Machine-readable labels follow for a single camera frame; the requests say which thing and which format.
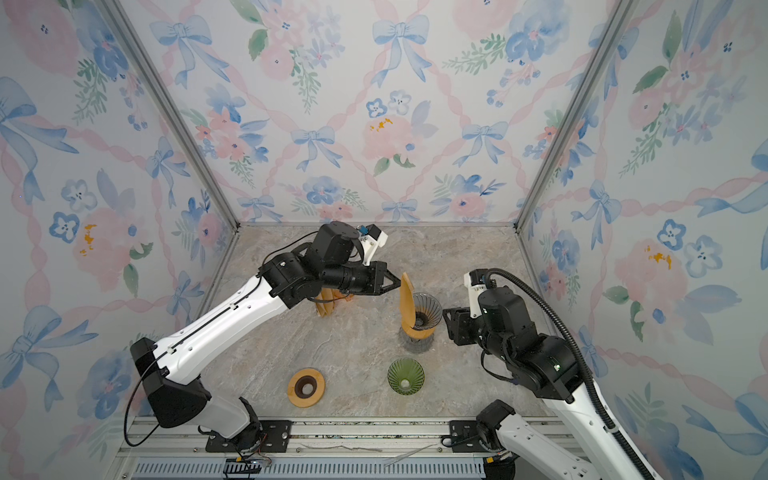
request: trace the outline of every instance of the ribbed glass cone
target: ribbed glass cone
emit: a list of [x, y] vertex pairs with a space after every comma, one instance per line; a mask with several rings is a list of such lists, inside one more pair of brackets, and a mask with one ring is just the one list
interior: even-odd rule
[[442, 307], [434, 296], [428, 293], [414, 293], [413, 305], [416, 309], [414, 330], [429, 330], [440, 324]]
[[424, 385], [424, 369], [414, 359], [395, 360], [387, 376], [389, 386], [400, 395], [413, 395]]

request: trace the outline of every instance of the floral wallpaper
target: floral wallpaper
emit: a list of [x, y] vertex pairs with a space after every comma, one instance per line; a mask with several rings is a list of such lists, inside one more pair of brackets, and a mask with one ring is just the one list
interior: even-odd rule
[[[241, 220], [507, 223], [613, 4], [123, 7]], [[594, 155], [581, 137], [597, 122], [584, 123], [563, 177]]]
[[0, 12], [0, 477], [101, 478], [127, 348], [196, 315], [232, 232], [91, 2]]
[[670, 480], [768, 478], [767, 19], [641, 0], [523, 225], [545, 297]]

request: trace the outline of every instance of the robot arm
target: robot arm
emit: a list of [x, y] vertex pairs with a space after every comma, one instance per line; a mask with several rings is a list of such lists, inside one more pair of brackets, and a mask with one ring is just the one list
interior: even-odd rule
[[[477, 343], [484, 354], [504, 362], [513, 382], [531, 390], [557, 413], [593, 463], [538, 433], [501, 400], [477, 417], [482, 442], [490, 449], [520, 455], [553, 480], [660, 478], [616, 422], [583, 359], [579, 361], [578, 347], [559, 336], [537, 333], [523, 299], [489, 278], [502, 273], [546, 306], [530, 287], [503, 270], [473, 270], [464, 278], [469, 308], [443, 310], [449, 337], [460, 346]], [[595, 402], [604, 409], [604, 416], [598, 414]]]
[[[304, 299], [313, 300], [323, 287], [355, 295], [398, 288], [400, 280], [386, 263], [372, 261], [386, 239], [376, 225], [355, 229], [327, 223], [313, 242], [263, 264], [256, 276], [195, 322], [157, 343], [147, 338], [134, 343], [131, 355], [160, 426], [192, 422], [232, 439], [241, 451], [258, 445], [261, 427], [248, 402], [209, 392], [200, 372], [252, 329]], [[354, 250], [359, 260], [350, 261]]]

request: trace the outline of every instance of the metal corner post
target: metal corner post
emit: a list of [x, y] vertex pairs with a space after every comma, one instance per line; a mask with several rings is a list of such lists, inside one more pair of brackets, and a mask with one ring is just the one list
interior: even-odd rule
[[568, 105], [568, 109], [565, 111], [563, 128], [558, 131], [557, 136], [552, 141], [552, 147], [542, 162], [541, 169], [536, 174], [530, 193], [525, 198], [525, 203], [520, 210], [520, 216], [517, 221], [518, 232], [524, 231], [526, 223], [533, 216], [539, 198], [547, 186], [548, 179], [557, 166], [558, 159], [564, 153], [568, 138], [571, 137], [576, 129], [578, 120], [584, 113], [595, 87], [607, 67], [607, 63], [610, 61], [610, 57], [616, 50], [637, 3], [637, 0], [617, 0], [616, 8], [606, 23], [605, 32], [600, 40], [600, 44], [595, 49], [586, 70], [584, 70], [584, 80], [579, 85], [574, 97], [571, 99], [571, 103]]
[[157, 73], [157, 69], [154, 67], [147, 49], [139, 39], [138, 33], [131, 24], [131, 20], [125, 13], [120, 0], [98, 0], [97, 3], [104, 15], [104, 19], [110, 24], [116, 36], [120, 38], [129, 57], [136, 64], [142, 78], [146, 81], [147, 89], [152, 93], [157, 106], [170, 124], [170, 129], [174, 132], [181, 147], [184, 149], [184, 153], [192, 164], [195, 173], [200, 176], [200, 181], [203, 182], [203, 186], [208, 190], [211, 200], [219, 208], [230, 229], [237, 229], [239, 226], [237, 217], [219, 188], [219, 184], [216, 182], [208, 164], [200, 155], [192, 133], [187, 129], [179, 109], [165, 88], [165, 85], [163, 85], [160, 74]]

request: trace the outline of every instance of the round wooden coaster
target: round wooden coaster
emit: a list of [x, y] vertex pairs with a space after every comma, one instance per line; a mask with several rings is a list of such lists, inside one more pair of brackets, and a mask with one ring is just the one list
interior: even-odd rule
[[[312, 386], [309, 394], [304, 393], [305, 386]], [[288, 400], [297, 407], [305, 409], [318, 403], [326, 391], [323, 374], [315, 369], [303, 369], [296, 373], [288, 383]]]

